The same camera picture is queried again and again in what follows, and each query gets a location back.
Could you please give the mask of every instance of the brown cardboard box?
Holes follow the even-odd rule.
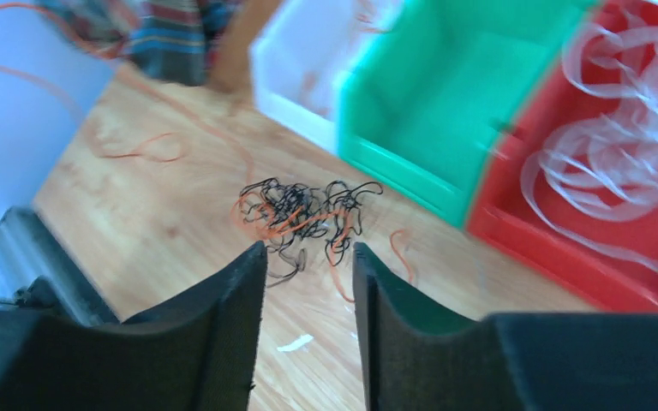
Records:
[[[210,73],[212,88],[234,92],[250,84],[248,48],[280,4],[281,0],[246,0],[221,39]]]

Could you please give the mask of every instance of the light blue wall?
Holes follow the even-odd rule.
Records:
[[[84,111],[111,78],[104,63],[74,50],[25,9],[0,11],[0,65],[57,84]],[[76,129],[50,94],[0,73],[0,218],[10,206],[29,205]]]

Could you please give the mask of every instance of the red plastic container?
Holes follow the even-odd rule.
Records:
[[[644,4],[641,13],[649,25],[658,25],[656,6]],[[614,31],[626,27],[618,2],[607,3],[595,20]],[[587,82],[619,81],[619,72],[597,67],[584,68],[583,72]],[[499,140],[467,228],[601,308],[658,312],[657,273],[637,263],[609,258],[556,233],[540,220],[521,194],[523,162],[558,126],[609,113],[616,105],[613,100],[579,91],[557,67],[518,118],[514,135]],[[566,203],[542,176],[536,181],[535,198],[558,225],[589,239],[658,259],[658,209],[629,223],[596,220]]]

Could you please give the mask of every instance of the table surface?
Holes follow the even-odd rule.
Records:
[[[134,77],[133,69],[120,68],[34,201],[35,210],[121,319],[198,283],[253,242],[229,218],[246,185],[247,167],[234,147],[126,80]],[[241,99],[203,87],[142,83],[240,142],[255,161],[254,181],[275,176],[324,187],[337,179],[353,185],[371,180],[236,102]],[[95,141],[109,140],[105,147],[111,151],[128,152],[162,133],[173,134],[147,152],[169,157],[184,141],[187,156],[156,163],[101,158],[91,149]],[[368,201],[362,215],[361,241],[402,277],[406,272],[389,235],[409,229],[410,241],[402,249],[416,273],[416,286],[465,316],[593,310],[390,189]],[[364,407],[353,307],[334,288],[323,244],[315,242],[306,243],[306,271],[266,292],[250,409]],[[288,271],[276,255],[270,260],[272,271]],[[345,258],[338,272],[351,293],[350,260]],[[278,351],[305,334],[314,340],[296,351]]]

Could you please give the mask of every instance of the storage bin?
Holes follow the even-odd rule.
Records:
[[[342,91],[339,156],[453,226],[590,0],[407,0]]]
[[[358,58],[390,27],[400,0],[285,0],[252,44],[256,108],[317,146],[337,154],[338,92]]]
[[[655,6],[643,5],[641,16],[648,25],[658,26]],[[609,3],[596,20],[615,32],[626,25],[616,3]],[[589,83],[619,82],[619,71],[598,66],[583,66],[583,74]],[[516,134],[505,135],[498,144],[468,231],[600,308],[658,312],[658,273],[638,263],[607,257],[558,234],[530,208],[520,188],[526,158],[537,152],[558,126],[610,113],[617,104],[578,90],[556,68],[520,116]],[[565,229],[658,259],[658,209],[628,223],[601,221],[573,208],[542,177],[536,180],[535,200],[551,221]]]

